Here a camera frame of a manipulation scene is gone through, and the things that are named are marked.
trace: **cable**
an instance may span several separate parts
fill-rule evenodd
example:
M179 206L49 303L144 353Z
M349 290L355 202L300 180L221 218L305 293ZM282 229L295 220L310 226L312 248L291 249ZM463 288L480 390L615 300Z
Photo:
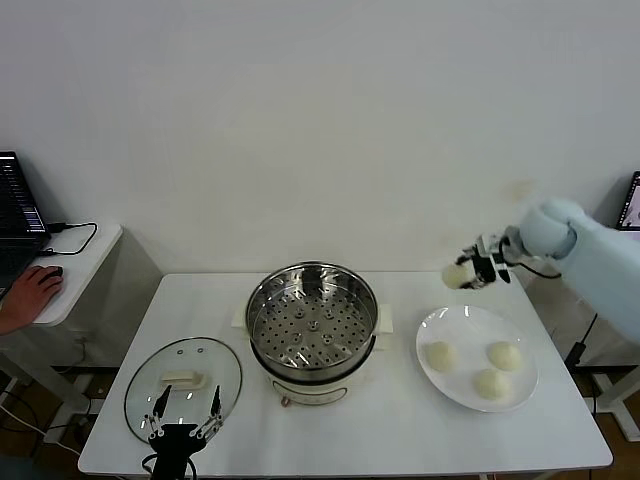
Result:
M14 393L12 393L12 392L10 392L8 390L3 390L2 393L7 394L12 398L15 398L18 402L20 402L25 407L27 407L27 409L29 409L29 412L31 412L31 416L33 417L33 423L35 423L36 426L38 428L40 428L40 422L38 422L38 416L36 415L36 411L33 409L33 407L31 405L29 405L29 403L27 403L26 400L23 400L18 395L14 394ZM13 433L31 433L33 431L33 430L15 430L13 428L5 427L3 424L0 424L0 428L2 430L7 430L7 431L13 432Z
M526 265L522 262L517 262L517 263L511 263L509 262L505 256L504 253L502 252L502 245L507 245L509 246L509 239L507 237L502 237L500 239L500 242L498 243L498 252L500 253L500 256L502 257L502 260L504 261L504 263L508 266L508 267L517 267L520 266L522 268L524 268L525 270L528 270L529 272L541 277L541 278L546 278L547 280L555 280L557 278L562 277L561 273L556 273L555 275L546 275L542 272L538 272L537 270L534 270L533 268L531 268L529 265Z
M4 411L4 413L6 413L7 415L9 415L11 418L13 418L15 421L20 422L21 424L23 424L25 427L29 427L32 430L35 430L36 432L38 432L40 435L42 435L43 437L46 437L47 434L45 432L43 432L42 430L40 430L39 428L34 427L33 425L31 425L30 423L25 422L24 420L22 420L19 417L16 417L13 413L11 413L9 410L7 410L6 408L4 408L3 405L0 405L0 409L2 409ZM68 450L72 453L75 453L78 457L80 456L80 452L74 450L71 447L67 447L66 445L63 445L60 442L53 442L56 445L58 445L61 448L64 448L65 450Z
M524 263L522 263L522 262L518 262L518 263L516 263L516 265L519 265L519 266L521 266L522 268L524 268L525 270L528 270L528 271L530 271L531 273L535 273L535 274L536 274L536 275L538 275L539 277L546 278L546 279L548 279L548 280L555 280L555 279L560 278L560 277L562 276L562 274L561 274L561 273L556 273L555 275L546 275L546 274L544 274L544 273L541 273L541 272L538 272L538 271L534 270L534 269L533 269L533 268L531 268L529 265L525 265L525 264L524 264Z
M591 323L589 324L589 328L587 328L587 331L585 332L584 337L582 337L582 340L574 343L573 347L571 347L571 350L569 351L569 354L567 355L567 358L564 361L565 367L567 367L567 370L569 370L570 372L573 372L576 366L580 363L580 358L582 357L582 354L584 353L584 351L587 349L587 345L584 342L589 336L589 334L591 333L591 329L593 328L593 325L596 323L597 319L598 319L598 314L596 313L593 316L593 320L591 320Z
M63 373L68 373L69 371L71 371L71 369L77 367L78 365L80 365L82 362L84 362L87 358L87 345L86 342L82 342L82 356L80 357L80 360L78 360L77 362L73 362L73 364L71 364L69 367L65 368L64 370L59 371L59 374L63 374Z
M587 337L591 333L591 329L593 328L593 325L596 323L597 319L598 319L598 314L596 313L593 316L593 320L591 320L591 324L589 325L589 328L587 328L587 332L584 334L584 337L582 337L581 343L584 343L584 341L587 339Z
M84 242L82 247L80 247L75 252L58 252L58 251L54 250L53 248L46 248L44 250L40 250L38 252L38 256L40 256L40 257L52 257L54 255L77 255L79 253L82 253L82 251L87 247L87 245L89 245L89 242L93 239L93 237L95 237L96 233L98 233L98 224L95 223L95 222L87 222L87 223L50 223L50 224L47 224L47 228L49 229L49 231L51 233L58 233L58 232L61 232L62 230L69 230L71 228L80 228L80 227L89 227L89 226L93 227L93 231L91 232L91 235L89 235L89 238L87 238L87 240Z
M191 467L191 480L198 480L198 474L196 473L196 466L193 464L190 458L187 458L189 466Z

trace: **laptop screen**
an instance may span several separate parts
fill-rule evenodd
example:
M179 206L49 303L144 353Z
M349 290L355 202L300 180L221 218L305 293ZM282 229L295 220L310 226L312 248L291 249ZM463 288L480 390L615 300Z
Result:
M0 152L0 235L46 233L36 202L13 152Z

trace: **black cable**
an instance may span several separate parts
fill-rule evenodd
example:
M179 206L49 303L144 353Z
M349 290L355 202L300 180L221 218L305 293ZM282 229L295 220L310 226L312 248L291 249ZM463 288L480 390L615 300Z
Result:
M23 400L21 397L19 397L18 395L15 395L14 393L11 393L8 390L3 390L2 393L6 393L10 397L15 398L17 401L19 401L24 406L26 406L29 409L29 411L31 412L31 415L33 416L33 423L36 424L35 425L36 427L40 428L40 423L38 422L38 416L36 415L36 412L33 409L33 407L26 400ZM12 433L35 433L36 435L35 435L35 437L33 439L33 446L31 447L31 452L34 452L36 450L36 448L38 448L38 445L40 444L40 435L35 430L31 430L31 429L29 429L29 430L17 430L17 429L14 429L14 428L5 427L2 424L0 424L0 429L6 430L6 431L12 432Z
M54 255L78 255L79 253L82 253L82 251L87 248L87 245L89 245L89 242L93 239L93 237L95 237L96 233L98 233L98 224L95 222L87 222L87 223L51 223L48 224L47 227L49 229L50 232L52 233L57 233L57 232L61 232L62 230L69 230L71 228L80 228L80 227L93 227L93 231L91 232L91 235L89 235L89 238L87 238L87 240L84 242L84 244L82 245L82 247L80 247L78 250L76 250L75 252L58 252L56 250L54 250L53 248L46 248L44 250L41 250L38 252L38 256L40 257L52 257Z
M190 458L187 458L189 466L191 467L191 480L198 480L198 474L196 473L196 466L193 464Z
M64 370L59 371L58 373L59 374L63 374L63 373L70 372L73 368L77 367L82 362L84 362L86 360L86 358L87 358L87 346L86 346L86 342L82 342L82 356L80 357L80 360L78 360L77 362L73 362L73 364L71 364L70 366L68 366Z
M586 333L584 334L584 337L582 337L582 340L580 341L580 343L584 343L584 341L587 339L587 337L589 336L589 334L591 333L591 329L593 328L593 325L596 323L596 320L598 319L598 314L596 313L593 316L593 320L591 320L591 324L589 325L589 328L587 328Z
M591 329L593 328L593 325L596 323L597 319L598 314L596 313L593 316L593 320L591 320L589 328L587 328L584 337L582 337L582 340L573 344L573 347L571 347L567 358L564 360L564 365L565 367L567 367L567 370L569 370L569 372L575 371L576 366L580 363L580 358L582 358L582 354L587 349L587 345L584 342L591 333Z
M506 244L507 246L509 245L509 239L507 237L502 237L500 239L500 242L498 243L498 252L500 253L500 256L502 257L502 261L508 266L508 267L516 267L516 266L520 266L522 268L524 268L525 270L530 271L531 273L541 277L541 278L546 278L547 280L555 280L557 278L562 277L561 273L556 273L555 275L546 275L542 272L538 272L537 270L534 270L533 268L531 268L529 265L526 265L522 262L518 262L518 263L511 263L509 262L505 256L504 253L502 252L502 245Z
M18 395L11 393L8 390L3 390L0 395L2 393L5 393L7 395L9 395L12 398L15 398L18 402L20 402L21 404L23 404L25 407L27 407L27 409L29 410L29 412L31 412L31 416L33 417L33 423L35 423L36 427L40 428L40 423L38 422L38 416L36 415L36 411L33 409L33 407L26 401L23 400L22 398L20 398ZM34 430L28 429L28 430L16 430L13 428L9 428L9 427L5 427L3 424L0 424L0 428L2 430L7 430L9 432L13 432L13 433L27 433L27 432L34 432Z
M153 470L151 469L151 467L147 467L147 463L149 463L151 460L153 460L154 458L158 458L158 454L157 453L152 453L151 455L147 455L146 457L144 457L142 459L142 468L144 468L144 470L149 474L149 475L153 475Z
M535 273L536 275L538 275L539 277L542 278L546 278L548 280L555 280L556 278L560 278L562 276L561 273L556 273L555 275L546 275L544 273L538 272L536 270L534 270L533 268L531 268L529 265L525 265L522 262L517 263L516 265L520 265L522 268L524 268L525 270L529 270L531 273Z

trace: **human hand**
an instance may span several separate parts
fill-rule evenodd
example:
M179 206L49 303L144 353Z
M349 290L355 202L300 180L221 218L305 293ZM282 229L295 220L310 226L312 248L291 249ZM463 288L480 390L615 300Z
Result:
M59 267L30 267L11 286L0 310L0 335L30 325L51 298L62 289L62 277L53 276L40 282Z

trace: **white wall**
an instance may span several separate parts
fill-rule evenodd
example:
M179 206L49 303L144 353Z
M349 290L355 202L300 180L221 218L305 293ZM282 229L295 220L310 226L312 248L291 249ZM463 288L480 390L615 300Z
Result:
M635 0L5 0L0 148L163 272L438 268L638 168L639 24Z

